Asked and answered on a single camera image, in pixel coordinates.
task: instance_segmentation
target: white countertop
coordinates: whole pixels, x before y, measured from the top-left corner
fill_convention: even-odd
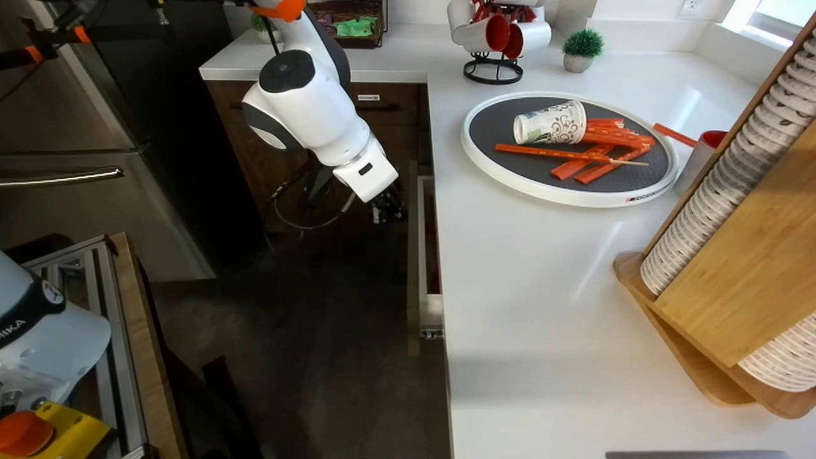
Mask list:
[[[202,76],[253,80],[267,56],[244,37]],[[541,51],[522,59],[522,83],[487,88],[462,76],[467,55],[445,28],[395,25],[383,48],[349,51],[355,83],[429,85],[453,458],[770,450],[814,459],[816,416],[708,403],[617,285],[612,261],[651,243],[673,191],[627,210],[548,205],[498,185],[460,145],[465,116],[508,93],[578,94],[696,139],[726,131],[754,88],[694,55],[614,55],[587,75],[564,75],[558,59]]]

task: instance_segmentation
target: white cup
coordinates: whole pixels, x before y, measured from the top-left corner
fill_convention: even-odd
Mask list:
[[[513,121],[516,143],[582,143],[587,110],[578,99],[554,104]]]

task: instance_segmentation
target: dish rack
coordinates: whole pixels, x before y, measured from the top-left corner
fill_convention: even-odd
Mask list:
[[[802,419],[816,407],[816,15],[646,252],[614,261],[696,389]]]

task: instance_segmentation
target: wooden dish rack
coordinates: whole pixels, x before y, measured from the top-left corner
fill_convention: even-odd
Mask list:
[[[734,140],[737,129],[748,124],[802,43],[812,39],[814,23],[816,15],[763,83],[721,140],[720,154]],[[784,419],[802,419],[816,407],[816,389],[805,393],[776,391],[737,365],[816,314],[816,124],[659,296],[640,279],[646,252],[617,255],[617,282],[707,398],[725,407],[759,403]]]

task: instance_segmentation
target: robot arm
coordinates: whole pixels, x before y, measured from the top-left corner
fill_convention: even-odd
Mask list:
[[[294,15],[286,4],[263,8],[286,48],[244,94],[244,124],[279,152],[312,152],[362,203],[372,203],[399,175],[343,88],[349,83],[344,51],[318,34],[309,14]]]

